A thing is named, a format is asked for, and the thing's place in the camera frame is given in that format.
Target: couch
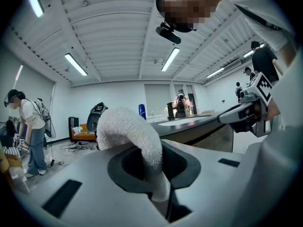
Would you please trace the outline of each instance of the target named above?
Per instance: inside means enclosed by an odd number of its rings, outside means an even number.
[[[71,140],[72,141],[79,141],[79,140],[96,140],[96,136],[94,132],[89,132],[87,129],[86,124],[80,124],[83,128],[80,133],[75,134],[75,131],[71,131]]]

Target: ceiling light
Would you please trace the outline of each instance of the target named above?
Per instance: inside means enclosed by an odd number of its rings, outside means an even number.
[[[21,66],[19,67],[19,70],[18,70],[17,75],[16,75],[16,77],[15,77],[15,80],[16,80],[16,81],[18,81],[18,78],[19,78],[19,76],[20,76],[20,73],[21,73],[21,71],[22,71],[22,68],[23,68],[23,65],[21,65]]]
[[[81,75],[87,76],[87,73],[85,72],[85,70],[82,69],[82,67],[75,61],[75,59],[72,57],[71,54],[67,53],[65,55],[65,58],[70,62],[70,64],[73,65],[74,68],[76,68],[78,70],[78,72],[81,73]]]
[[[29,2],[30,2],[30,5],[32,6],[36,16],[40,17],[44,13],[44,10],[43,10],[43,7],[41,6],[40,1],[39,0],[29,0]]]
[[[179,48],[174,48],[172,52],[169,55],[169,58],[165,62],[164,66],[162,67],[161,71],[166,71],[169,65],[172,63],[172,61],[175,59],[176,55],[179,53]]]
[[[265,46],[265,44],[261,44],[260,45],[260,48],[263,48]],[[246,57],[248,57],[248,56],[250,56],[251,54],[253,54],[254,53],[254,51],[253,50],[251,50],[251,51],[249,51],[249,52],[247,52],[246,54],[244,54],[244,58],[246,58]]]
[[[215,71],[214,73],[210,74],[209,76],[207,76],[206,78],[210,78],[212,77],[213,75],[219,73],[220,71],[224,70],[224,67],[220,68],[219,70]]]

